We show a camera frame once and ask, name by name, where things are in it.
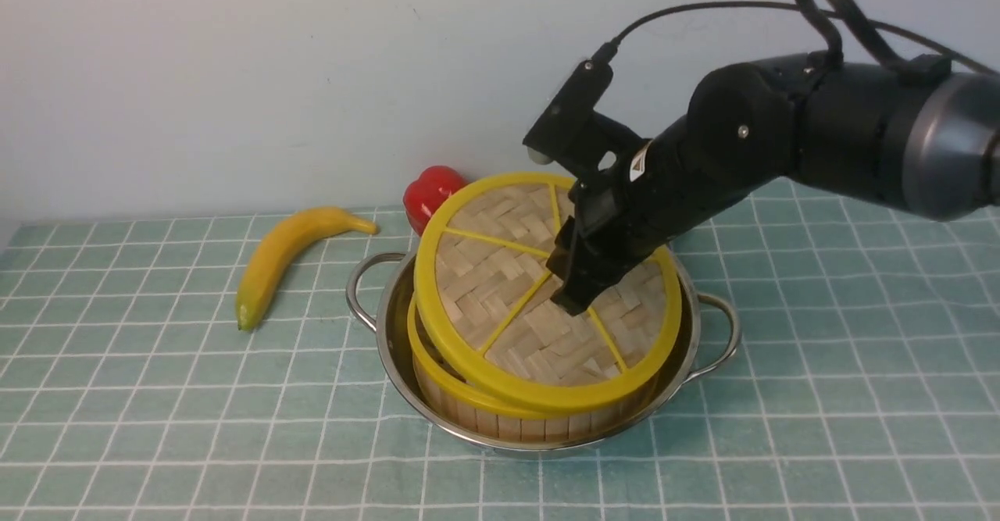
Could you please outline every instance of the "red bell pepper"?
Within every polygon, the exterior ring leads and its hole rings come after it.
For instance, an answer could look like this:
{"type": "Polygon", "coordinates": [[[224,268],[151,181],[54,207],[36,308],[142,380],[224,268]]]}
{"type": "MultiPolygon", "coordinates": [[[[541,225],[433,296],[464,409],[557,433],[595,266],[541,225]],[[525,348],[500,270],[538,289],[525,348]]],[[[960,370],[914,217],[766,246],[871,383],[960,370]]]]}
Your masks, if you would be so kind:
{"type": "Polygon", "coordinates": [[[422,236],[434,212],[457,190],[467,185],[449,166],[430,166],[403,193],[406,218],[417,236],[422,236]]]}

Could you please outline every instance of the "pot handle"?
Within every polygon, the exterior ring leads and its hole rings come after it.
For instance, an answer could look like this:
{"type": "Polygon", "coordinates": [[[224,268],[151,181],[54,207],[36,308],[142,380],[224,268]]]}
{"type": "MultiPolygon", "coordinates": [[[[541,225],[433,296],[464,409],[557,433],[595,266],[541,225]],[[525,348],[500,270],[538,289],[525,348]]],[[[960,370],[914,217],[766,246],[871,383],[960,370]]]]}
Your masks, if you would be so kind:
{"type": "Polygon", "coordinates": [[[718,369],[723,363],[732,359],[733,355],[736,354],[736,347],[740,345],[740,340],[743,339],[743,329],[740,326],[740,317],[736,314],[736,308],[729,301],[723,300],[714,294],[698,293],[698,300],[709,306],[714,306],[722,311],[729,319],[729,343],[726,345],[726,350],[723,351],[715,361],[711,362],[704,367],[691,371],[687,378],[684,379],[684,383],[689,383],[703,375],[707,375],[712,371],[718,369]]]}
{"type": "Polygon", "coordinates": [[[380,264],[380,262],[403,261],[403,258],[405,257],[406,254],[399,252],[372,254],[361,260],[357,267],[354,268],[354,271],[351,272],[351,276],[347,278],[347,287],[344,289],[347,293],[347,307],[351,309],[351,314],[353,314],[355,318],[360,319],[365,326],[368,326],[368,329],[371,330],[372,333],[378,331],[378,326],[375,325],[375,318],[373,318],[371,314],[365,312],[365,309],[361,308],[361,301],[358,301],[358,287],[361,284],[361,276],[364,275],[368,269],[380,264]]]}

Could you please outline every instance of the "warning label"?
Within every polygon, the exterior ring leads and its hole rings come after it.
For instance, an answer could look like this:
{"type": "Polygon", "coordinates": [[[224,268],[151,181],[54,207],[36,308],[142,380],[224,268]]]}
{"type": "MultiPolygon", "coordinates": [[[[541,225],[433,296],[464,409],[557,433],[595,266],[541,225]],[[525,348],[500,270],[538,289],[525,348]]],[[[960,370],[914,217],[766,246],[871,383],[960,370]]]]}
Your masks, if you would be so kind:
{"type": "Polygon", "coordinates": [[[628,168],[628,180],[639,179],[639,176],[646,172],[646,151],[649,150],[650,144],[646,143],[642,150],[633,155],[632,164],[628,168]]]}

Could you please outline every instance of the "stainless steel pot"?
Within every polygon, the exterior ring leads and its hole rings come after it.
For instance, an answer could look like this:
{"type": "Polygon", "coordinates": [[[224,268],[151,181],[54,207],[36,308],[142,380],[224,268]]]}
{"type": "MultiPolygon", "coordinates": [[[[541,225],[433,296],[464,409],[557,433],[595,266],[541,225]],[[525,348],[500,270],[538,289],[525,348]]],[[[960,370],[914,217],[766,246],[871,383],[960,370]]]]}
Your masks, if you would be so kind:
{"type": "Polygon", "coordinates": [[[646,407],[636,411],[631,417],[624,417],[610,428],[578,440],[557,443],[522,443],[499,440],[469,431],[455,425],[438,414],[423,399],[413,372],[413,354],[407,337],[406,313],[413,296],[413,267],[415,252],[410,254],[389,252],[375,254],[361,261],[347,279],[347,304],[357,319],[375,333],[378,353],[389,380],[413,408],[428,421],[458,437],[459,439],[493,452],[514,455],[543,454],[561,455],[577,452],[599,445],[645,420],[654,411],[669,401],[686,383],[711,373],[728,361],[736,353],[742,339],[739,317],[735,309],[714,294],[698,293],[690,276],[671,253],[684,296],[682,304],[681,328],[676,349],[664,363],[657,375],[657,396],[646,407]],[[389,279],[379,304],[377,317],[369,315],[358,301],[358,286],[361,276],[380,262],[400,262],[395,274],[389,279]],[[729,343],[725,351],[715,361],[700,369],[692,370],[698,342],[701,338],[701,308],[704,303],[721,310],[729,319],[729,343]]]}

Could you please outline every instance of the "yellow spoke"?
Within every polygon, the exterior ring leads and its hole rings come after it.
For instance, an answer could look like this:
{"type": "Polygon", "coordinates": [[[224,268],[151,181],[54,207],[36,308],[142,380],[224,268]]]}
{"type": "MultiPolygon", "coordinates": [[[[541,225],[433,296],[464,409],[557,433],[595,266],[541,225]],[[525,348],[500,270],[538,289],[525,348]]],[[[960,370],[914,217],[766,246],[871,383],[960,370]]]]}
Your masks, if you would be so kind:
{"type": "Polygon", "coordinates": [[[601,318],[597,316],[597,311],[593,308],[588,308],[587,314],[590,315],[590,319],[593,319],[594,326],[596,326],[597,331],[601,333],[601,337],[604,338],[604,343],[608,344],[608,349],[610,349],[611,354],[615,356],[618,368],[623,373],[628,371],[628,365],[625,364],[625,359],[623,359],[622,354],[618,352],[618,347],[615,346],[614,338],[611,337],[611,333],[608,332],[608,329],[604,327],[604,322],[601,322],[601,318]]]}
{"type": "Polygon", "coordinates": [[[555,184],[549,184],[549,197],[552,198],[552,215],[556,219],[555,229],[552,233],[559,234],[559,223],[562,222],[562,219],[559,217],[559,197],[556,194],[555,184]]]}
{"type": "Polygon", "coordinates": [[[510,326],[510,323],[514,321],[514,318],[517,318],[517,315],[520,314],[522,310],[524,310],[524,307],[528,305],[528,301],[531,300],[531,297],[535,296],[535,293],[538,292],[538,289],[541,289],[542,285],[544,285],[545,282],[548,281],[551,275],[552,272],[549,271],[549,269],[546,269],[545,273],[542,273],[542,276],[540,276],[538,280],[535,281],[535,284],[531,286],[531,289],[529,289],[528,292],[525,293],[524,296],[517,301],[517,304],[515,304],[514,307],[510,309],[510,312],[507,313],[507,316],[503,319],[503,322],[500,322],[500,324],[497,325],[497,328],[493,330],[493,333],[490,334],[489,338],[487,338],[486,343],[484,343],[483,346],[479,348],[480,355],[486,355],[486,351],[489,351],[490,347],[493,347],[493,344],[496,343],[497,339],[500,337],[500,334],[502,334],[503,331],[507,329],[507,326],[510,326]]]}
{"type": "Polygon", "coordinates": [[[502,240],[500,237],[486,236],[485,234],[478,234],[475,232],[469,232],[468,230],[457,230],[454,228],[445,227],[445,232],[454,234],[456,236],[471,237],[474,240],[482,240],[489,244],[496,244],[497,246],[503,246],[504,248],[510,248],[511,250],[517,250],[518,252],[523,252],[525,254],[532,254],[540,258],[548,258],[549,254],[530,246],[524,246],[524,244],[518,244],[517,242],[510,242],[508,240],[502,240]]]}

